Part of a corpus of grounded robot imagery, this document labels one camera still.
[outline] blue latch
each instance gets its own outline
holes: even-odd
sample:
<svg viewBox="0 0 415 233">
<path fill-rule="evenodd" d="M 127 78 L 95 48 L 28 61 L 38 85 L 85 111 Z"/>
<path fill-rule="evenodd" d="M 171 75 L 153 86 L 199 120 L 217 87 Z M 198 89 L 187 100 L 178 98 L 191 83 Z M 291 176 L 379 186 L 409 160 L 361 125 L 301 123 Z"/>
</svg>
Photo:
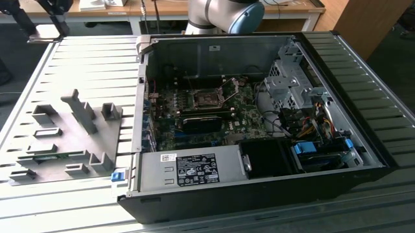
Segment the blue latch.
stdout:
<svg viewBox="0 0 415 233">
<path fill-rule="evenodd" d="M 349 148 L 354 147 L 353 141 L 350 139 L 346 139 L 346 145 L 349 146 Z"/>
<path fill-rule="evenodd" d="M 126 180 L 125 172 L 114 172 L 111 174 L 111 181 L 113 182 L 125 181 L 125 180 Z"/>
<path fill-rule="evenodd" d="M 317 152 L 317 147 L 314 146 L 313 142 L 299 142 L 295 146 L 294 146 L 294 150 L 297 151 L 297 154 L 302 154 L 302 153 L 313 153 Z"/>
</svg>

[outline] green circuit board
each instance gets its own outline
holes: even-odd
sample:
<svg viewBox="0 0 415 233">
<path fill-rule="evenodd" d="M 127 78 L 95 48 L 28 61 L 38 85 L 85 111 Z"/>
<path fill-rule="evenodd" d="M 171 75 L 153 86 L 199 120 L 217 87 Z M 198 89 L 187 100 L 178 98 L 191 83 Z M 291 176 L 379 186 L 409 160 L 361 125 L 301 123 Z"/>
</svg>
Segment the green circuit board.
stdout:
<svg viewBox="0 0 415 233">
<path fill-rule="evenodd" d="M 225 87 L 223 92 L 231 93 L 233 86 Z M 194 147 L 214 147 L 234 145 L 238 140 L 265 138 L 267 130 L 261 113 L 254 105 L 254 85 L 239 86 L 238 94 L 225 103 L 226 108 L 235 109 L 233 120 L 225 120 L 222 130 L 214 133 L 185 134 L 181 131 L 179 109 L 193 110 L 194 100 L 190 90 L 163 90 L 155 102 L 158 124 L 158 151 L 182 150 Z"/>
</svg>

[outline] power supply label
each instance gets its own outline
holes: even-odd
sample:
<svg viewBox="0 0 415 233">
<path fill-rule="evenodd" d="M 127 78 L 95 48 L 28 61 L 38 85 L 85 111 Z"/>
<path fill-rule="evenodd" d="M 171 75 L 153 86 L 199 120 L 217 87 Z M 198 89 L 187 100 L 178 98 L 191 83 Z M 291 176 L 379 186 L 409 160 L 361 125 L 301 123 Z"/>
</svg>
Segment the power supply label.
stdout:
<svg viewBox="0 0 415 233">
<path fill-rule="evenodd" d="M 181 187 L 219 182 L 215 154 L 177 157 Z"/>
</svg>

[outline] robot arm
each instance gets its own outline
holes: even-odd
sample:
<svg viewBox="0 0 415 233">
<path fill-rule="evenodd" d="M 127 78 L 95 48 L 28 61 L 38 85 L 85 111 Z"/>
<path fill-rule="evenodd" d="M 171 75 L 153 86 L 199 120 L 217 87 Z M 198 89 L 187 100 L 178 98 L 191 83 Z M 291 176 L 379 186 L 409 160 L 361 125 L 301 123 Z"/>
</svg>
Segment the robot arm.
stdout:
<svg viewBox="0 0 415 233">
<path fill-rule="evenodd" d="M 253 33 L 265 16 L 265 5 L 258 0 L 189 1 L 186 34 Z"/>
<path fill-rule="evenodd" d="M 20 8 L 19 0 L 0 0 L 0 11 L 14 16 L 15 21 L 30 37 L 30 42 L 54 42 L 70 33 L 65 13 L 71 9 L 74 0 L 36 0 L 36 2 L 50 14 L 58 33 L 54 32 L 55 29 L 51 28 L 51 25 L 35 26 L 26 11 Z"/>
</svg>

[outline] wooden desk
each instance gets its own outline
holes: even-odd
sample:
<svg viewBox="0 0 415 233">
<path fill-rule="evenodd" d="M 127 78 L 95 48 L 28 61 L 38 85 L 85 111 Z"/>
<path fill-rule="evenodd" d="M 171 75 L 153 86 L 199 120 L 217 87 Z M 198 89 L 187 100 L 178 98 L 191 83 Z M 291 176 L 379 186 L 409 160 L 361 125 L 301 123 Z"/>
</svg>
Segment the wooden desk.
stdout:
<svg viewBox="0 0 415 233">
<path fill-rule="evenodd" d="M 130 22 L 134 29 L 134 34 L 141 35 L 139 22 L 145 21 L 141 9 L 141 0 L 131 1 Z M 147 9 L 147 20 L 157 20 L 155 5 L 151 0 L 145 0 Z M 303 31 L 313 31 L 321 13 L 325 12 L 325 8 L 318 8 L 310 2 L 310 0 L 295 0 L 287 2 L 289 6 L 270 6 L 266 5 L 265 19 L 303 19 Z M 187 20 L 187 0 L 158 0 L 158 9 L 161 14 L 161 20 Z"/>
<path fill-rule="evenodd" d="M 151 0 L 145 0 L 147 8 L 147 20 L 157 20 L 155 5 Z M 26 10 L 35 23 L 51 23 L 48 14 L 35 0 L 20 0 L 22 8 Z M 325 8 L 318 8 L 310 0 L 294 0 L 287 2 L 289 6 L 266 5 L 265 19 L 301 19 L 299 29 L 313 31 L 318 22 L 321 13 Z M 187 20 L 187 0 L 158 0 L 161 20 Z M 133 32 L 135 35 L 142 35 L 139 23 L 145 21 L 141 10 L 141 0 L 129 0 L 125 7 L 107 6 L 106 10 L 79 11 L 79 0 L 74 1 L 74 6 L 67 14 L 67 22 L 106 22 L 106 21 L 129 21 L 131 23 Z M 11 16 L 0 14 L 0 23 L 16 23 Z M 285 27 L 275 25 L 267 26 L 269 31 L 275 31 L 275 27 L 290 31 L 290 24 Z"/>
<path fill-rule="evenodd" d="M 106 10 L 79 11 L 79 0 L 74 0 L 74 5 L 67 13 L 66 22 L 113 22 L 129 21 L 129 14 L 133 1 L 126 6 L 107 6 Z M 35 0 L 20 0 L 20 6 L 30 15 L 34 23 L 51 23 L 46 10 Z M 0 23 L 16 23 L 12 16 L 0 13 Z"/>
<path fill-rule="evenodd" d="M 315 31 L 338 31 L 363 59 L 369 59 L 411 0 L 321 1 L 327 11 Z"/>
</svg>

